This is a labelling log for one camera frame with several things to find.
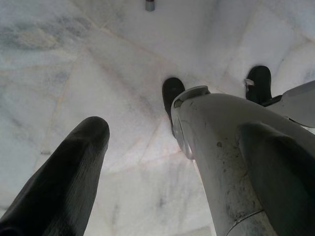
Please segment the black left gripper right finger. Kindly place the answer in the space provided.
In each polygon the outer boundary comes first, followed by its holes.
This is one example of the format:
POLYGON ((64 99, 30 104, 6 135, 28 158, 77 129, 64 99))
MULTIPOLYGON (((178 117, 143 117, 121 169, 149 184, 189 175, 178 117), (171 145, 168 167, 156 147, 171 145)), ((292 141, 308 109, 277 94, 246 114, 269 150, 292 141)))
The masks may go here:
POLYGON ((241 155, 261 205, 280 236, 315 234, 315 157, 263 123, 237 130, 241 155))

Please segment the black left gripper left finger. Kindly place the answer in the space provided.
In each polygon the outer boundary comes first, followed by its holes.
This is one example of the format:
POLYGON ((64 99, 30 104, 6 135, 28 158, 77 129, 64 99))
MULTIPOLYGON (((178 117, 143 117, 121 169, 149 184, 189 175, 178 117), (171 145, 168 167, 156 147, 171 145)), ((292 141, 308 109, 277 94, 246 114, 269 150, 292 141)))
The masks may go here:
POLYGON ((30 177, 0 220, 3 236, 82 236, 95 202, 110 129, 78 124, 30 177))

